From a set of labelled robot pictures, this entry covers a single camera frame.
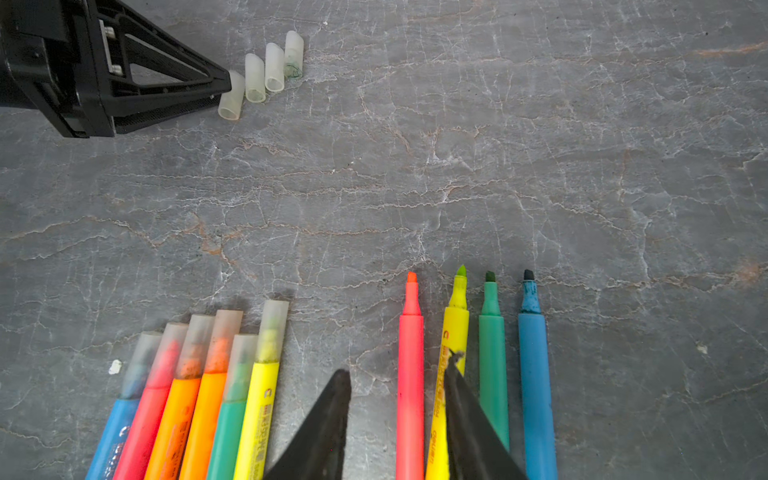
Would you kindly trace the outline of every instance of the marker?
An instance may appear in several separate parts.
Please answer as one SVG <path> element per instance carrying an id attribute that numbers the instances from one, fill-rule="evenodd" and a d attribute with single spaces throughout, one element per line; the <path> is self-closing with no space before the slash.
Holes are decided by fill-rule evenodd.
<path id="1" fill-rule="evenodd" d="M 259 346 L 250 377 L 243 431 L 237 451 L 234 480 L 261 480 L 266 444 L 270 440 L 277 373 L 288 318 L 288 302 L 267 300 L 261 316 Z"/>
<path id="2" fill-rule="evenodd" d="M 176 480 L 187 444 L 214 318 L 192 315 L 144 480 Z"/>
<path id="3" fill-rule="evenodd" d="M 480 406 L 509 451 L 507 349 L 504 317 L 498 308 L 496 274 L 485 273 L 485 301 L 480 323 Z"/>
<path id="4" fill-rule="evenodd" d="M 152 370 L 147 377 L 147 386 L 141 394 L 134 422 L 125 441 L 123 455 L 114 472 L 114 480 L 144 480 L 187 327 L 183 323 L 168 323 L 165 326 L 160 347 L 152 362 Z"/>
<path id="5" fill-rule="evenodd" d="M 552 391 L 549 385 L 547 323 L 538 305 L 533 272 L 525 271 L 523 305 L 518 315 L 520 380 L 525 428 L 525 473 L 531 480 L 556 480 Z"/>
<path id="6" fill-rule="evenodd" d="M 85 480 L 111 480 L 114 476 L 161 338 L 162 334 L 158 332 L 142 332 L 139 336 L 134 355 L 125 371 L 120 396 L 109 414 Z"/>
<path id="7" fill-rule="evenodd" d="M 221 397 L 227 383 L 227 368 L 235 334 L 240 331 L 243 312 L 219 310 L 210 336 L 205 371 L 200 381 L 200 391 L 194 406 L 190 436 L 184 450 L 179 480 L 205 480 L 214 447 L 214 436 L 219 419 Z"/>
<path id="8" fill-rule="evenodd" d="M 232 480 L 258 335 L 235 335 L 207 480 Z"/>
<path id="9" fill-rule="evenodd" d="M 397 480 L 424 480 L 424 317 L 408 272 L 397 367 Z"/>
<path id="10" fill-rule="evenodd" d="M 467 269 L 462 265 L 453 277 L 453 294 L 442 321 L 442 341 L 440 342 L 440 361 L 437 368 L 437 386 L 435 387 L 435 411 L 432 413 L 432 434 L 429 436 L 429 455 L 427 456 L 426 480 L 448 480 L 448 435 L 445 430 L 445 390 L 443 377 L 448 367 L 451 352 L 466 354 L 469 330 L 469 311 L 467 310 Z M 466 358 L 456 363 L 456 368 L 464 375 Z"/>

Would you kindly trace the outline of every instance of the red marker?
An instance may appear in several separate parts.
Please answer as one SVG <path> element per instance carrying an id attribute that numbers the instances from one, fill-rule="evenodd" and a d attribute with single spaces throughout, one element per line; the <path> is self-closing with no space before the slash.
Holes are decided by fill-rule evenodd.
<path id="1" fill-rule="evenodd" d="M 397 371 L 397 480 L 424 480 L 424 317 L 408 272 Z"/>

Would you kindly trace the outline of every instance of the green marker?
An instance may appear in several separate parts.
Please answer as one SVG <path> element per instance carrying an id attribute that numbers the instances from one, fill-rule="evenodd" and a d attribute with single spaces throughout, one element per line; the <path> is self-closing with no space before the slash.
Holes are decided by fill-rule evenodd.
<path id="1" fill-rule="evenodd" d="M 509 451 L 507 352 L 504 317 L 498 308 L 498 284 L 485 273 L 485 302 L 480 312 L 480 405 Z"/>

